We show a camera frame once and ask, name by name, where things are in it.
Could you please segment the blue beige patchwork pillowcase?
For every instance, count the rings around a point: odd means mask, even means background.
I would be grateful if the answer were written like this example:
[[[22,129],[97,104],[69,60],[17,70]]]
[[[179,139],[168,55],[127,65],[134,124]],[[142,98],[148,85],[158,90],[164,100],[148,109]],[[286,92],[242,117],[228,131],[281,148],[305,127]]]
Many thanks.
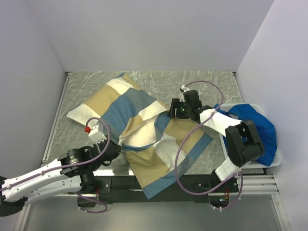
[[[167,113],[164,103],[122,73],[67,117],[89,127],[100,117],[104,133],[123,147],[144,194],[152,198],[186,173],[212,140],[195,122]]]

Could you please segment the cream white pillow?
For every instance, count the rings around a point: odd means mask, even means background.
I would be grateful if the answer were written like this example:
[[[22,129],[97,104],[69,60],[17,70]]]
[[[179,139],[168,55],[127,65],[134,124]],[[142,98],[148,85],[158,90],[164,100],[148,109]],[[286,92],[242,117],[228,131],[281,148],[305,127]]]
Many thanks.
[[[154,122],[157,115],[145,121],[137,115],[130,118],[124,131],[119,137],[119,144],[142,147],[156,140]]]

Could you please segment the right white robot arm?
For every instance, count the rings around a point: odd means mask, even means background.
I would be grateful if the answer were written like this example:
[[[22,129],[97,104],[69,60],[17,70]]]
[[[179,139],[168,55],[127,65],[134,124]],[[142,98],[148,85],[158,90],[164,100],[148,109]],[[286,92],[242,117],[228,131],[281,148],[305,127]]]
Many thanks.
[[[213,190],[222,192],[228,186],[228,177],[264,154],[264,145],[253,121],[241,121],[220,113],[217,107],[203,106],[196,90],[184,91],[183,97],[172,99],[169,118],[191,119],[226,138],[228,157],[212,172],[211,180]]]

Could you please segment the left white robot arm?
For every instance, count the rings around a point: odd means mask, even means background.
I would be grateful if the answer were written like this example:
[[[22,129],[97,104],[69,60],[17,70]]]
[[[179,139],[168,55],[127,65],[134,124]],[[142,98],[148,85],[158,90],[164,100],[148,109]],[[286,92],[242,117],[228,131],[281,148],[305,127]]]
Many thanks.
[[[0,215],[10,216],[24,206],[63,193],[91,193],[97,187],[94,172],[109,166],[122,148],[108,141],[70,149],[47,165],[19,177],[0,179]]]

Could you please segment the white plastic basket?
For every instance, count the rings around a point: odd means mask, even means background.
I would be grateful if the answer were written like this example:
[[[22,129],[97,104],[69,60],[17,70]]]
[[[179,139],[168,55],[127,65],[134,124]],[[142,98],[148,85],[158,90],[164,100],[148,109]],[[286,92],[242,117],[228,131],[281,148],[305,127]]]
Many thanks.
[[[265,117],[265,113],[257,104],[225,103],[220,106],[219,112],[239,120],[252,120],[256,125],[265,154],[244,168],[268,168],[281,164],[282,157],[277,147],[275,126]]]

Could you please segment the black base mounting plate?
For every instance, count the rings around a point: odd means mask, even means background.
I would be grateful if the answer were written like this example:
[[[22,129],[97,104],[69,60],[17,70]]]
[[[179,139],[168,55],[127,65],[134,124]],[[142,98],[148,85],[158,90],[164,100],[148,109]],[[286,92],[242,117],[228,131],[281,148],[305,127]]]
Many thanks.
[[[135,176],[96,176],[96,186],[89,198],[98,199],[107,205],[114,203],[141,202],[195,202],[207,203],[210,195],[194,196],[184,192],[175,182],[157,195],[148,199]],[[209,175],[184,175],[182,185],[189,191],[201,193],[215,186],[214,178]]]

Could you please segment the blue cloth in basket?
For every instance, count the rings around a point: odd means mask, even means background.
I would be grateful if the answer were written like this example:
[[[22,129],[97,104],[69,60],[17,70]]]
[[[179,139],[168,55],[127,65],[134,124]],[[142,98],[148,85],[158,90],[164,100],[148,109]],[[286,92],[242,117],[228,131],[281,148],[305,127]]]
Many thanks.
[[[218,112],[239,120],[251,120],[254,122],[260,139],[263,142],[265,153],[256,160],[257,163],[270,167],[273,163],[277,151],[277,138],[275,126],[251,104],[236,104],[228,110],[221,106]]]

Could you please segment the aluminium rail frame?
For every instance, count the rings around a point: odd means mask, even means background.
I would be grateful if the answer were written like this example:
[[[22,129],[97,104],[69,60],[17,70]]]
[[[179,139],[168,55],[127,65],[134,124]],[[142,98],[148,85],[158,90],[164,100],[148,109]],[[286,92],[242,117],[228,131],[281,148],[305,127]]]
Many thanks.
[[[273,176],[236,176],[229,181],[231,184],[229,188],[231,193],[241,192],[242,194],[278,194],[278,187]],[[73,194],[78,192],[83,194],[80,186],[79,177],[73,177],[72,180],[57,181],[48,184],[42,188],[31,190],[26,197],[28,200],[35,198],[47,198],[61,194]]]

